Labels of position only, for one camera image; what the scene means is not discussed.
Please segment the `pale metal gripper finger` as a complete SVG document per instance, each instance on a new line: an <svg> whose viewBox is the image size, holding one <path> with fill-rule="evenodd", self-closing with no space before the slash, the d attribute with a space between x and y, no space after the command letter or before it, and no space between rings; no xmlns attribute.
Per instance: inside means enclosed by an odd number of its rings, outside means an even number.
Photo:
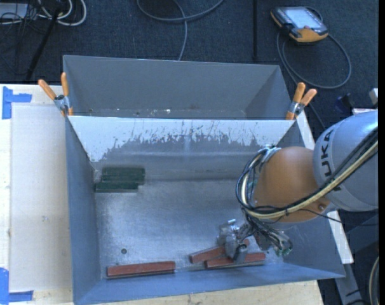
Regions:
<svg viewBox="0 0 385 305"><path fill-rule="evenodd" d="M236 224L236 219L228 220L219 226L217 243L219 245L239 244L243 241L240 235L240 226Z"/></svg>
<svg viewBox="0 0 385 305"><path fill-rule="evenodd" d="M235 236L227 236L224 244L226 255L230 257L235 264L242 264L248 253L248 240L239 239Z"/></svg>

